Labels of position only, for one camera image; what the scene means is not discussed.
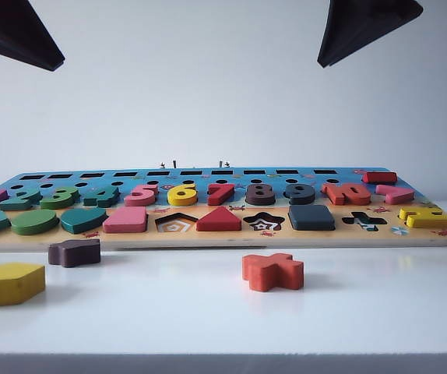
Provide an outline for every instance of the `black slot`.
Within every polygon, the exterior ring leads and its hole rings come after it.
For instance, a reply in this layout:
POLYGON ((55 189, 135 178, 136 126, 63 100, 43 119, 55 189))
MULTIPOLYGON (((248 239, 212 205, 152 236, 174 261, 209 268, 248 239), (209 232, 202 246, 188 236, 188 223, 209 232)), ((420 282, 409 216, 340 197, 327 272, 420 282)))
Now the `black slot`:
POLYGON ((169 171, 150 171, 149 173, 147 173, 148 176, 151 175, 169 175, 170 172, 169 171))
POLYGON ((102 177, 104 173, 85 173, 80 175, 80 178, 99 178, 102 177))
POLYGON ((276 170, 277 174, 299 174, 298 170, 276 170))
POLYGON ((49 179, 66 179, 71 177, 72 174, 54 174, 49 177, 49 179))
POLYGON ((251 175, 265 174, 265 170, 244 170, 243 173, 251 175))
POLYGON ((114 177, 135 177, 137 175, 137 171, 127 171, 127 172, 118 172, 114 177))
POLYGON ((201 175, 202 171, 201 170, 190 170, 190 171, 181 171, 180 175, 201 175))
POLYGON ((42 179, 45 175, 25 175, 21 177, 20 181, 26 181, 27 179, 42 179))
POLYGON ((338 172, 336 170, 314 170, 314 173, 316 174, 338 174, 338 172))
POLYGON ((233 170, 212 170, 212 175, 232 175, 234 173, 233 170))

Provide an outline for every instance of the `white table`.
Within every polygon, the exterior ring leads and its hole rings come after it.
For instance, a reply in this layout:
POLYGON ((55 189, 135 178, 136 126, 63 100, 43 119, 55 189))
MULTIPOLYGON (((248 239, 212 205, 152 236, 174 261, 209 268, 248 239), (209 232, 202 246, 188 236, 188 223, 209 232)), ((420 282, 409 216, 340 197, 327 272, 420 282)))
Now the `white table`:
POLYGON ((46 278, 0 307, 0 372, 447 372, 447 248, 106 252, 46 278), (241 257, 274 252, 304 289, 248 289, 241 257))

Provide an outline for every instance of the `number puzzle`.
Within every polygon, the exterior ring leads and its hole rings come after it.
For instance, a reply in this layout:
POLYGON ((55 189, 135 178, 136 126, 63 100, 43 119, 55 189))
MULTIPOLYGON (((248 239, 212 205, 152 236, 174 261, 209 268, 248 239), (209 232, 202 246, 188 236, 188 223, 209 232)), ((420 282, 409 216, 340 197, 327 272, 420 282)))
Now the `number puzzle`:
POLYGON ((447 213, 384 168, 40 172, 0 185, 0 251, 447 246, 447 213))

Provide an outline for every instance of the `orange cross block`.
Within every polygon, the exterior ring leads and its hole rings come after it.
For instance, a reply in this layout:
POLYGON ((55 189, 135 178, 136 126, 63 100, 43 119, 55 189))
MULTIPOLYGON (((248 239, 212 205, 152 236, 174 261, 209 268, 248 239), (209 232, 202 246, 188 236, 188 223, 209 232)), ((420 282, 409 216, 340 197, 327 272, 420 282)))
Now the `orange cross block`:
POLYGON ((242 258, 242 277, 254 291, 266 292, 274 287, 299 290, 303 287, 303 262, 292 255, 248 255, 242 258))

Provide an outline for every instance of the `yellow hexagon block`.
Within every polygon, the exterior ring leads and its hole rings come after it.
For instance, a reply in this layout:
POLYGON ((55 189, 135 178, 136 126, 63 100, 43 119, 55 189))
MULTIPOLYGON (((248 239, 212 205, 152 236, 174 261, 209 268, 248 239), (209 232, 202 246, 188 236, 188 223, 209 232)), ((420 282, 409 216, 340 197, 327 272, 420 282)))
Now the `yellow hexagon block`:
POLYGON ((0 306, 21 304, 45 289, 45 266, 32 263, 0 265, 0 306))

